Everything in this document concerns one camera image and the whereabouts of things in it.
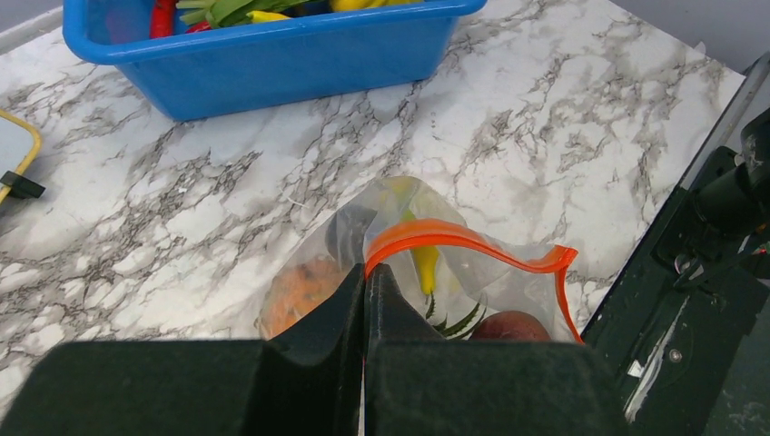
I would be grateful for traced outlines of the clear orange zip bag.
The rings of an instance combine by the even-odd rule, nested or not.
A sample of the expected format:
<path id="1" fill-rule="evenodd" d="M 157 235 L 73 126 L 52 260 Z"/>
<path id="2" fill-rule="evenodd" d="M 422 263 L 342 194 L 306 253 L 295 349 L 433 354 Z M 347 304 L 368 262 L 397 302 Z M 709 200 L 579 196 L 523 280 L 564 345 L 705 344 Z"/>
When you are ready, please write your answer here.
<path id="1" fill-rule="evenodd" d="M 551 341 L 580 342 L 565 290 L 568 269 L 578 254 L 574 248 L 511 245 L 474 231 L 443 195 L 420 179 L 410 202 L 416 220 L 402 222 L 405 204 L 390 189 L 393 178 L 370 183 L 341 206 L 300 243 L 281 269 L 330 256 L 351 269 L 362 265 L 369 274 L 397 255 L 412 260 L 411 249 L 433 245 L 439 250 L 434 291 L 438 267 L 446 266 L 464 296 L 486 302 L 485 318 L 498 312 L 526 312 L 542 323 Z"/>

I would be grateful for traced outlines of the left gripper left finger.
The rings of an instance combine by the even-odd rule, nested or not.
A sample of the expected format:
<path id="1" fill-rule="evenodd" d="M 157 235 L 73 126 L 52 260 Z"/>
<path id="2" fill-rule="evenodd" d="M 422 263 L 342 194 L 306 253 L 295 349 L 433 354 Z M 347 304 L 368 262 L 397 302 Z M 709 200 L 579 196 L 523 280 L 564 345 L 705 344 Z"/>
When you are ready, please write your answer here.
<path id="1" fill-rule="evenodd" d="M 270 340 L 95 341 L 54 347 L 4 435 L 354 435 L 364 271 Z"/>

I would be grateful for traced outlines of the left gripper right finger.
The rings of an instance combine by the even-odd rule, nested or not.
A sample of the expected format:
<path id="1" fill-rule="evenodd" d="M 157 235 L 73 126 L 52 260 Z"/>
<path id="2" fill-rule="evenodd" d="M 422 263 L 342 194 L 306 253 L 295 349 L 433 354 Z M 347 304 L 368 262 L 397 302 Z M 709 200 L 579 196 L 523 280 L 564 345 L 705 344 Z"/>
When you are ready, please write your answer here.
<path id="1" fill-rule="evenodd" d="M 368 435 L 626 435 L 603 362 L 564 342 L 450 341 L 391 268 L 366 280 Z"/>

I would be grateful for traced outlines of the dark purple passion fruit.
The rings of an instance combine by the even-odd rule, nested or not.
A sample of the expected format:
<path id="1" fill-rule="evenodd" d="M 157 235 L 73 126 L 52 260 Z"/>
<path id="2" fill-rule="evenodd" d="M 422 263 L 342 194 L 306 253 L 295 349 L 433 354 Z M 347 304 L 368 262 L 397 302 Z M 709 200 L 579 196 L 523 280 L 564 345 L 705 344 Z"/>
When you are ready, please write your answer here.
<path id="1" fill-rule="evenodd" d="M 551 337 L 534 316 L 526 312 L 506 311 L 485 318 L 470 335 L 470 339 L 548 342 Z"/>

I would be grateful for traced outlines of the orange toy pineapple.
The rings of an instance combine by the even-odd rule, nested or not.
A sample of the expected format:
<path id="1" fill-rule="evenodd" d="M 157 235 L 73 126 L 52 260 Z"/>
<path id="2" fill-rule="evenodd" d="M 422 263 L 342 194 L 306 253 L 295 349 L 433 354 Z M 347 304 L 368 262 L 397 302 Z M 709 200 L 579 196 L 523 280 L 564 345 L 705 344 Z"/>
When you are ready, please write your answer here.
<path id="1" fill-rule="evenodd" d="M 462 294 L 457 279 L 446 266 L 438 267 L 438 289 L 428 296 L 420 292 L 419 274 L 407 255 L 388 260 L 379 278 L 370 277 L 365 308 L 370 332 L 399 340 L 464 340 L 489 314 L 486 302 Z M 275 276 L 265 294 L 254 326 L 263 339 L 289 330 L 338 291 L 349 265 L 330 256 L 317 256 L 287 266 Z"/>

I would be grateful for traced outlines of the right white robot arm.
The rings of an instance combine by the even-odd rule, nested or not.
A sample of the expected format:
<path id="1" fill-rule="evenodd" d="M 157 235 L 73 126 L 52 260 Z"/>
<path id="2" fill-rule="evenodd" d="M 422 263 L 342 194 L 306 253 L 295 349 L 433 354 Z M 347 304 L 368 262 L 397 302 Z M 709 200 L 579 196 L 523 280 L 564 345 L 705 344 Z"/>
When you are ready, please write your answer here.
<path id="1" fill-rule="evenodd" d="M 769 115 L 676 188 L 587 328 L 633 435 L 769 432 Z"/>

